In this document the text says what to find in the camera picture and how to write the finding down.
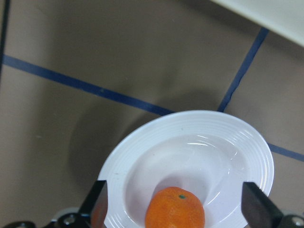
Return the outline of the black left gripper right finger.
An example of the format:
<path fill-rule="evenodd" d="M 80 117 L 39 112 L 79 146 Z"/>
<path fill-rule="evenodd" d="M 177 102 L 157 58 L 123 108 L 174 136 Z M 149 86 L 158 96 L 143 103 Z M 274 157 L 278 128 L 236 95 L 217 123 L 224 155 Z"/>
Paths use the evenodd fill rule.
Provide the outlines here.
<path fill-rule="evenodd" d="M 242 214 L 251 228 L 302 228 L 304 217 L 283 213 L 253 182 L 242 185 Z"/>

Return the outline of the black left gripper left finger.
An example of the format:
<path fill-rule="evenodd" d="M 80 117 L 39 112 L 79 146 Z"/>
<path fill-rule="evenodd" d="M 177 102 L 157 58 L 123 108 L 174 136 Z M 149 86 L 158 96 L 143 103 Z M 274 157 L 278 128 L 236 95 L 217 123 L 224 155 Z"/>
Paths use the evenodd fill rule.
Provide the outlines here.
<path fill-rule="evenodd" d="M 55 222 L 56 228 L 103 228 L 108 209 L 107 181 L 97 180 L 78 212 L 67 213 Z"/>

